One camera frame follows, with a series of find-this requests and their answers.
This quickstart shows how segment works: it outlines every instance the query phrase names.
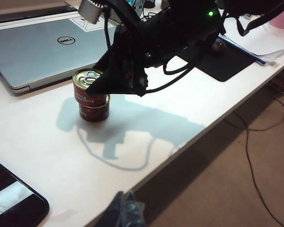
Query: white desk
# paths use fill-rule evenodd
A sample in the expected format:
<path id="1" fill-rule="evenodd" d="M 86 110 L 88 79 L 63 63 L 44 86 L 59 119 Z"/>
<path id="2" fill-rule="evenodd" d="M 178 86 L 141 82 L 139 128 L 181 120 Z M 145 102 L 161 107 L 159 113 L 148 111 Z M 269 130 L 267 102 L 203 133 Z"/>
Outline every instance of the white desk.
<path id="1" fill-rule="evenodd" d="M 194 69 L 158 93 L 112 95 L 110 116 L 99 123 L 80 118 L 71 81 L 19 97 L 0 82 L 0 162 L 49 201 L 40 226 L 86 225 L 118 191 L 138 188 L 266 84 L 284 56 L 277 62 L 253 63 L 224 83 Z M 162 68 L 147 73 L 151 87 L 170 80 Z"/>

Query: green led light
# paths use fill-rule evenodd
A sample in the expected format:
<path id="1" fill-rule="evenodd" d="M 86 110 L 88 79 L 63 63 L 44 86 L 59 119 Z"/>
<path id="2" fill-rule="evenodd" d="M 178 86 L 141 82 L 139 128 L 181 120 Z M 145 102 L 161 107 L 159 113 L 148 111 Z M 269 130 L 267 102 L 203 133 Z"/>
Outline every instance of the green led light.
<path id="1" fill-rule="evenodd" d="M 210 11 L 210 12 L 207 13 L 207 15 L 208 15 L 209 17 L 212 17 L 212 16 L 213 16 L 213 12 Z"/>

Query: dell logo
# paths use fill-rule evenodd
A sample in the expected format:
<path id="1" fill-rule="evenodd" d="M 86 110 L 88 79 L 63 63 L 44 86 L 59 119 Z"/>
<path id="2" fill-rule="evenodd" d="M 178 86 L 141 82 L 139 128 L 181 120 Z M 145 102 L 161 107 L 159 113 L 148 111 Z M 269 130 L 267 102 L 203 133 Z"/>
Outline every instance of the dell logo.
<path id="1" fill-rule="evenodd" d="M 63 44 L 63 45 L 70 45 L 75 42 L 75 39 L 70 36 L 62 36 L 57 39 L 58 43 Z"/>

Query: red tin can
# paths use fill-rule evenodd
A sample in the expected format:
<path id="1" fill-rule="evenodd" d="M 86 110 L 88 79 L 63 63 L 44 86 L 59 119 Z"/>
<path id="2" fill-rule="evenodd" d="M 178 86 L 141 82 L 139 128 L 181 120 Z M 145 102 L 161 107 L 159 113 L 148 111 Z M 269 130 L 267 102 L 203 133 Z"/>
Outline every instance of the red tin can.
<path id="1" fill-rule="evenodd" d="M 102 72 L 96 69 L 83 69 L 75 73 L 72 81 L 74 83 L 75 99 L 78 103 L 89 107 L 105 104 L 106 95 L 88 95 L 85 92 L 101 74 Z"/>
<path id="2" fill-rule="evenodd" d="M 104 120 L 109 115 L 110 95 L 88 95 L 86 89 L 101 76 L 96 69 L 79 70 L 72 77 L 75 99 L 79 103 L 80 116 L 89 122 Z"/>
<path id="3" fill-rule="evenodd" d="M 99 122 L 106 119 L 109 115 L 109 99 L 110 96 L 107 95 L 105 104 L 97 107 L 88 107 L 79 104 L 80 116 L 89 122 Z"/>

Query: sticker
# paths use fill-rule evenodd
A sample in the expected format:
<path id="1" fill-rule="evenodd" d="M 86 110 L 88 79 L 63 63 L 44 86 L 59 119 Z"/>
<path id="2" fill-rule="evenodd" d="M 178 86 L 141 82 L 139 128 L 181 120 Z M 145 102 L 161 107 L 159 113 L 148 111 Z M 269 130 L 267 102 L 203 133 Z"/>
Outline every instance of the sticker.
<path id="1" fill-rule="evenodd" d="M 98 22 L 95 25 L 88 22 L 83 17 L 71 18 L 70 21 L 72 21 L 75 25 L 77 25 L 79 28 L 81 28 L 85 32 L 92 32 L 95 30 L 104 29 L 104 19 L 100 17 L 98 19 Z M 113 27 L 113 25 L 108 23 L 107 27 Z"/>

